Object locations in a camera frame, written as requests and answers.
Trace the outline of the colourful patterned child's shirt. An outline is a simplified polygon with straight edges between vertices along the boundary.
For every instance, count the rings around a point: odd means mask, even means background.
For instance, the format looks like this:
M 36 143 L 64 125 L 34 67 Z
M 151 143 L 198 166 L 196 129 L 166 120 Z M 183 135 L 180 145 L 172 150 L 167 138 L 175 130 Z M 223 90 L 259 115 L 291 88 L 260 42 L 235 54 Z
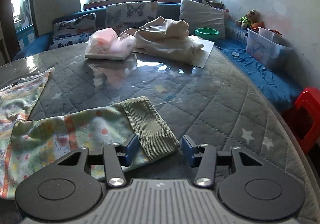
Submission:
M 180 144 L 147 97 L 107 107 L 31 121 L 29 115 L 54 72 L 22 78 L 1 89 L 1 198 L 12 200 L 27 177 L 74 149 L 101 152 L 137 134 L 139 150 L 131 169 L 175 152 Z

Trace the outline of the pink tissue pack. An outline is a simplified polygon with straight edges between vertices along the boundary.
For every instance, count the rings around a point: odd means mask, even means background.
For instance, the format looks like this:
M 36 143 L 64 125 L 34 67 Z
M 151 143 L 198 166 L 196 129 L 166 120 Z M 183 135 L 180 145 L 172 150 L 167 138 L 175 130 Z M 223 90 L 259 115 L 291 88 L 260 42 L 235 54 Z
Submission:
M 105 28 L 89 37 L 85 58 L 123 61 L 132 53 L 134 46 L 134 36 L 119 37 L 112 28 Z

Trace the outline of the green plastic bowl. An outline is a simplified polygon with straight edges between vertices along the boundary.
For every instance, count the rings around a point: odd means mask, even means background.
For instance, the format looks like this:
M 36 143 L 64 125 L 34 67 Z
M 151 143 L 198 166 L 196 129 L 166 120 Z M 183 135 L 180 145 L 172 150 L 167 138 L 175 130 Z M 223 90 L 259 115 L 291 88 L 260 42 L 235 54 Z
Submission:
M 215 41 L 219 38 L 220 32 L 213 28 L 197 28 L 195 35 L 205 40 Z

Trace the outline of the cream crumpled garment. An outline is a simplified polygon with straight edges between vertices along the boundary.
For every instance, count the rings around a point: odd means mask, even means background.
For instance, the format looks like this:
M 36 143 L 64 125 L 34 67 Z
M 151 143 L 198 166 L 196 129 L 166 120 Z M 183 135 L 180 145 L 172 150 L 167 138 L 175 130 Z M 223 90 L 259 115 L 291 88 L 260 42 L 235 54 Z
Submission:
M 204 45 L 191 39 L 188 29 L 185 20 L 160 16 L 141 27 L 125 30 L 120 37 L 134 37 L 134 52 L 191 64 Z

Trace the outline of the translucent storage box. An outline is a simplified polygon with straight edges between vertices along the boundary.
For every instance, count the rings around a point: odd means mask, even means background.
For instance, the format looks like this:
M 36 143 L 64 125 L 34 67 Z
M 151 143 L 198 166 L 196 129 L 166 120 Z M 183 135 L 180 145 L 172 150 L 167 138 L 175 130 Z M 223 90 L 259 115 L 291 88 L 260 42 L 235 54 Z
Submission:
M 272 70 L 283 69 L 292 47 L 278 34 L 259 27 L 259 32 L 247 31 L 246 52 Z

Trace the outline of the blue sofa bench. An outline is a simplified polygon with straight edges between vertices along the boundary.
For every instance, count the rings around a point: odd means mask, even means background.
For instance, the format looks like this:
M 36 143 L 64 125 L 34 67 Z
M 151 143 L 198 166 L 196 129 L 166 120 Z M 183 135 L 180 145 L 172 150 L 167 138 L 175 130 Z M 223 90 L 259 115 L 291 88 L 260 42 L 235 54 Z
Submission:
M 111 7 L 103 6 L 99 8 L 87 9 L 76 12 L 71 15 L 56 18 L 53 24 L 66 22 L 68 20 L 77 19 L 78 17 L 90 13 L 96 15 L 96 26 L 98 29 L 104 28 L 106 20 L 106 11 Z M 157 15 L 166 19 L 179 18 L 180 3 L 159 3 Z M 282 112 L 292 106 L 292 103 L 298 98 L 303 91 L 302 87 L 285 71 L 272 71 L 265 67 L 262 63 L 250 56 L 245 51 L 246 31 L 236 27 L 232 21 L 226 21 L 226 39 L 220 40 L 217 47 L 227 55 L 245 74 L 249 76 L 254 84 L 260 89 L 265 97 L 274 105 L 274 107 Z M 39 36 L 32 43 L 20 50 L 14 57 L 14 60 L 26 58 L 35 54 L 42 53 L 49 49 L 53 42 L 53 32 L 45 33 Z M 239 57 L 232 56 L 232 52 L 238 52 Z

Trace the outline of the small butterfly cushion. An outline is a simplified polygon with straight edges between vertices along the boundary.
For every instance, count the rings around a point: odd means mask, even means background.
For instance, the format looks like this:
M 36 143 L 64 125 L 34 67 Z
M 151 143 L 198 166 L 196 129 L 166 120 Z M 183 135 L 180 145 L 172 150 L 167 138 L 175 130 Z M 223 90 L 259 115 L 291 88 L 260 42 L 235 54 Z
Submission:
M 56 49 L 88 41 L 97 30 L 96 14 L 89 13 L 72 20 L 53 25 L 52 43 L 49 49 Z

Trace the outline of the grey square pillow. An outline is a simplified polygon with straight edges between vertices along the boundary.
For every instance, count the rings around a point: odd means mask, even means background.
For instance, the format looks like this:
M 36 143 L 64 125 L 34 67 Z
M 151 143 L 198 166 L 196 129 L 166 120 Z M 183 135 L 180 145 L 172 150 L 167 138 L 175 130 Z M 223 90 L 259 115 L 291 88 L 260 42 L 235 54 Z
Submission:
M 181 0 L 179 19 L 189 24 L 189 33 L 192 35 L 197 28 L 212 28 L 219 32 L 219 39 L 225 39 L 225 17 L 221 9 L 192 0 Z

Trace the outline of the large butterfly cushion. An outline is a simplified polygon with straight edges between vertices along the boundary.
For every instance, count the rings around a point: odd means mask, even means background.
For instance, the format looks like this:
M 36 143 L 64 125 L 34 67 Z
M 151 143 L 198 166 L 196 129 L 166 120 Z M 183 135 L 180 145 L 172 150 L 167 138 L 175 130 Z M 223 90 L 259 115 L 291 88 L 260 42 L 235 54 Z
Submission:
M 106 8 L 105 25 L 118 35 L 128 28 L 138 28 L 157 17 L 158 2 L 125 2 L 112 4 Z

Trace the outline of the teddy bear toy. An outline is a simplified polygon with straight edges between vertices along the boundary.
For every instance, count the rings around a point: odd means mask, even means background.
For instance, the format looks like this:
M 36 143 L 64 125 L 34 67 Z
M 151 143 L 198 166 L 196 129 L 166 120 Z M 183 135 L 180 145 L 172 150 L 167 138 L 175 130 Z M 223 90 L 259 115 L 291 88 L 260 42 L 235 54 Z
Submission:
M 236 20 L 234 24 L 244 30 L 258 30 L 260 27 L 265 27 L 264 22 L 260 20 L 260 13 L 255 9 L 249 10 L 245 16 Z

